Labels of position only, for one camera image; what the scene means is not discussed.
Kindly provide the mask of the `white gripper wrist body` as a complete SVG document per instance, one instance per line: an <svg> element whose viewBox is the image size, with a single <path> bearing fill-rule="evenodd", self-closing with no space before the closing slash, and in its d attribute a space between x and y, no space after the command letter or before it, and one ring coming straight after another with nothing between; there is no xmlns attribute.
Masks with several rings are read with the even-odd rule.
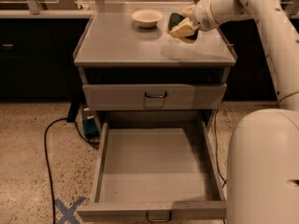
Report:
<svg viewBox="0 0 299 224"><path fill-rule="evenodd" d="M200 0L192 9L190 19L201 31L210 31L219 27L212 13L212 0Z"/></svg>

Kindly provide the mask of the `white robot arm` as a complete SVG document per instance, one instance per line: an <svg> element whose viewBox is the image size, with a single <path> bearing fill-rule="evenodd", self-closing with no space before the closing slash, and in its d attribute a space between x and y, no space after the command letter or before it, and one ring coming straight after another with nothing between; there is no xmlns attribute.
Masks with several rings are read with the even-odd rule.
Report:
<svg viewBox="0 0 299 224"><path fill-rule="evenodd" d="M226 224L299 224L299 42L281 0L200 0L169 33L184 40L226 22L250 20L263 48L274 108L247 114L227 154Z"/></svg>

